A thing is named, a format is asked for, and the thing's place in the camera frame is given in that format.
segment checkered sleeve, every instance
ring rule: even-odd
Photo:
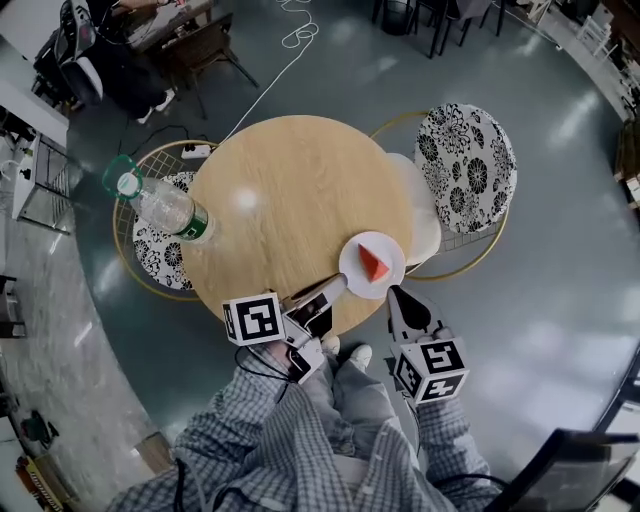
[[[271,366],[286,372],[264,348],[254,349]],[[259,360],[248,357],[248,370],[279,377]],[[245,456],[262,434],[283,382],[236,369],[233,380],[218,392],[206,410],[195,414],[178,436],[174,456],[185,465],[185,510],[199,510],[217,490],[240,471]],[[178,483],[174,465],[156,478],[131,487],[117,496],[108,512],[171,512]]]
[[[489,475],[489,465],[476,448],[459,399],[418,406],[418,421],[430,482],[469,473]],[[499,493],[493,483],[484,479],[459,480],[440,491],[461,512],[483,510]]]

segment black and white marker cube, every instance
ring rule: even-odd
[[[394,370],[415,405],[457,396],[468,373],[462,338],[401,345]]]
[[[255,345],[286,337],[278,295],[265,293],[222,303],[227,337],[236,345]]]

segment plaid shirt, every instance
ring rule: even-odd
[[[260,354],[282,368],[266,350]],[[254,358],[243,364],[275,375]],[[184,510],[479,511],[498,494],[486,480],[457,481],[441,490],[427,481],[488,474],[457,399],[418,407],[427,479],[412,464],[405,435],[387,422],[352,496],[309,397],[289,384],[276,404],[282,390],[281,381],[237,369],[207,410],[190,420],[174,447],[174,456],[186,464]],[[117,496],[109,512],[171,512],[177,482],[174,466]]]

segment white sneaker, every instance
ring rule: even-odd
[[[149,112],[147,112],[147,115],[144,117],[141,117],[140,119],[138,119],[138,124],[145,124],[149,118],[151,117],[151,114],[153,114],[153,109],[150,108]]]
[[[160,105],[156,105],[156,112],[162,112],[165,108],[169,106],[169,103],[173,101],[173,98],[176,97],[176,93],[173,89],[167,89],[164,91],[167,94],[167,99],[164,100]]]
[[[369,345],[360,345],[353,352],[351,352],[351,356],[349,357],[349,361],[351,361],[356,368],[361,372],[365,372],[367,366],[369,366],[369,362],[371,361],[371,357],[373,356],[373,349]]]
[[[337,336],[329,336],[320,343],[323,352],[337,356],[340,353],[340,338]]]

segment round wooden table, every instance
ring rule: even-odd
[[[268,289],[283,299],[338,272],[344,244],[362,231],[411,246],[408,195],[387,154],[338,121],[287,116],[250,126],[205,161],[189,189],[218,221],[215,247],[183,244],[184,268],[207,307]],[[346,291],[333,333],[368,318],[383,300]]]

